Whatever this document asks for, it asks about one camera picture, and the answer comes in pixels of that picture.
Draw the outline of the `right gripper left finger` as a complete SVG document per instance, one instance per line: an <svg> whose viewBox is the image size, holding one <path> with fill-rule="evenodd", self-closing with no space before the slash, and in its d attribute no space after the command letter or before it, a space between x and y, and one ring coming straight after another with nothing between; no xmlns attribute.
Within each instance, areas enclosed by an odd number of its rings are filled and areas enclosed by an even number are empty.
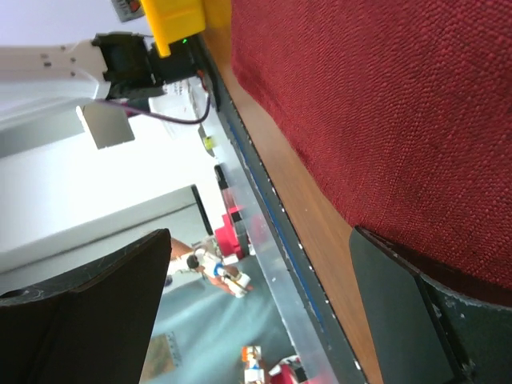
<svg viewBox="0 0 512 384"><path fill-rule="evenodd" d="M1 296L3 383L137 383L170 262L160 229Z"/></svg>

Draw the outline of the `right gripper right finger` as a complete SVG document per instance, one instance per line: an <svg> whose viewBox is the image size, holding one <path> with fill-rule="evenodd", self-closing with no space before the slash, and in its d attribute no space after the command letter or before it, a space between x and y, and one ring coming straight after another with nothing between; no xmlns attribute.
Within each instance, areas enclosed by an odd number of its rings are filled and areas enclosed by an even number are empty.
<svg viewBox="0 0 512 384"><path fill-rule="evenodd" d="M385 383L509 383L511 292L357 226L350 254Z"/></svg>

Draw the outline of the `dark red cloth napkin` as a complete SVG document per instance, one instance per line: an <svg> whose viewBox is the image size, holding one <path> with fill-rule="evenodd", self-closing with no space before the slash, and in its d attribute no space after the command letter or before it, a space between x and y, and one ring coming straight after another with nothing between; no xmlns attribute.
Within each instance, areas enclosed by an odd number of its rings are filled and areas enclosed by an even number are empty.
<svg viewBox="0 0 512 384"><path fill-rule="evenodd" d="M232 68L352 226L511 303L511 4L235 1Z"/></svg>

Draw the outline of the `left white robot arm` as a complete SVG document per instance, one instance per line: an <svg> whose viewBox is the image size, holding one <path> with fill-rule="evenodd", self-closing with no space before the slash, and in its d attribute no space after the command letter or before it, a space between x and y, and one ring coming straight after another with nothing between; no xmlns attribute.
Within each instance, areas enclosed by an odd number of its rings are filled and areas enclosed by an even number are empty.
<svg viewBox="0 0 512 384"><path fill-rule="evenodd" d="M10 129L94 101L152 98L193 77L188 42L163 57L143 34L96 34L52 46L2 46L1 128Z"/></svg>

